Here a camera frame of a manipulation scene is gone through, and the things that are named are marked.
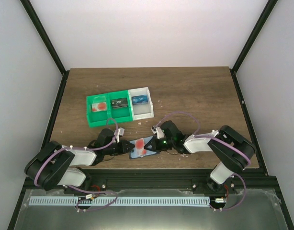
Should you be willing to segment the blue card holder wallet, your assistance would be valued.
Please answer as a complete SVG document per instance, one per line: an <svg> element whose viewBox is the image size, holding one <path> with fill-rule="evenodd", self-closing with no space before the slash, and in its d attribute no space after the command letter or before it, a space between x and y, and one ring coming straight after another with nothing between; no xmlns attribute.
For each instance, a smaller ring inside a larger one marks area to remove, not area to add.
<svg viewBox="0 0 294 230"><path fill-rule="evenodd" d="M153 156L153 155L157 155L160 154L159 151L148 151L146 150L146 153L144 155L137 155L135 152L135 148L133 150L131 150L129 153L129 159L133 160L133 159L138 159L138 158L143 158L143 157L147 157L147 156Z"/></svg>

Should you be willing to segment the green bin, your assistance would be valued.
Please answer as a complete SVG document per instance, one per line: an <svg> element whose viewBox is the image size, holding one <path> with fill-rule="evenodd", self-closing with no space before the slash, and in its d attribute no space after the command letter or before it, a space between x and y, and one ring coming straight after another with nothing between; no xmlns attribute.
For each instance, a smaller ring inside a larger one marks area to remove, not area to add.
<svg viewBox="0 0 294 230"><path fill-rule="evenodd" d="M111 113L111 118L115 119L116 122L118 123L129 122L133 120L128 90L109 92L107 93L107 96L108 96L107 102L109 106L109 111ZM118 99L118 98L127 98L128 107L113 109L111 107L111 99Z"/></svg>
<svg viewBox="0 0 294 230"><path fill-rule="evenodd" d="M90 128L106 125L107 119L111 117L107 99L107 93L90 95L86 97L86 118ZM93 113L91 111L91 104L99 102L107 103L107 111Z"/></svg>

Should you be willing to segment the white translucent bin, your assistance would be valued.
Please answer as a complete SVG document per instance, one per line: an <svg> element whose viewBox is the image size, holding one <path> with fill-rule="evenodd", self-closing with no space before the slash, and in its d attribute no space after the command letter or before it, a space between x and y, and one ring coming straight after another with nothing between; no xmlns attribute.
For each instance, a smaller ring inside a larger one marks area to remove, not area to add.
<svg viewBox="0 0 294 230"><path fill-rule="evenodd" d="M154 117L153 103L148 87L129 89L128 96L133 120Z"/></svg>

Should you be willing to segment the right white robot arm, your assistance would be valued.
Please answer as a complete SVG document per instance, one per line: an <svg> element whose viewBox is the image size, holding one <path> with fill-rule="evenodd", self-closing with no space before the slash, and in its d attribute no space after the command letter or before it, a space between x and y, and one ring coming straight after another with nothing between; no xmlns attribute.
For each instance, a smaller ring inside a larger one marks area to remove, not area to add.
<svg viewBox="0 0 294 230"><path fill-rule="evenodd" d="M151 128L154 135L144 145L144 149L160 152L175 149L180 154L213 152L220 163L206 179L207 189L218 193L226 180L241 173L251 164L256 153L255 145L230 126L224 125L219 130L207 134L183 134L172 121L164 122L160 127Z"/></svg>

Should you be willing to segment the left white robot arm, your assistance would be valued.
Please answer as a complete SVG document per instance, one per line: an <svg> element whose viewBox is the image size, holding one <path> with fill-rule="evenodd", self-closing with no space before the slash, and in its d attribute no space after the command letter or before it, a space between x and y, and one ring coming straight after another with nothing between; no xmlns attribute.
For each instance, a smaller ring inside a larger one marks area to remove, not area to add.
<svg viewBox="0 0 294 230"><path fill-rule="evenodd" d="M56 186L70 185L85 194L91 190L92 182L79 166L95 166L106 155L113 157L132 151L135 142L120 139L123 133L123 128L116 131L105 128L96 140L83 148L50 141L27 163L24 173L35 186L46 191Z"/></svg>

